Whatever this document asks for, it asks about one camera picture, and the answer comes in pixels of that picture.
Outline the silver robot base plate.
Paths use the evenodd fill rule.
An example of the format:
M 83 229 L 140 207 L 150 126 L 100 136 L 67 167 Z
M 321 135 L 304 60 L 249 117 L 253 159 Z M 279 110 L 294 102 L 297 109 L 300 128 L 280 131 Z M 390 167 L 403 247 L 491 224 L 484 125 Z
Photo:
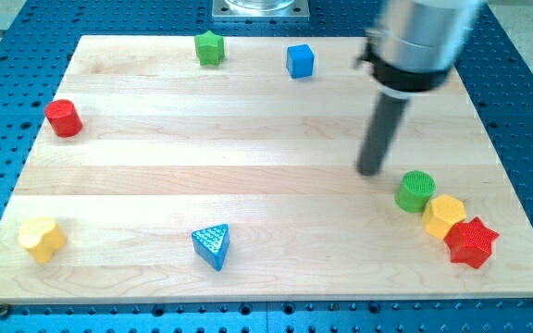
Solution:
M 213 21 L 309 20 L 308 0 L 212 0 Z

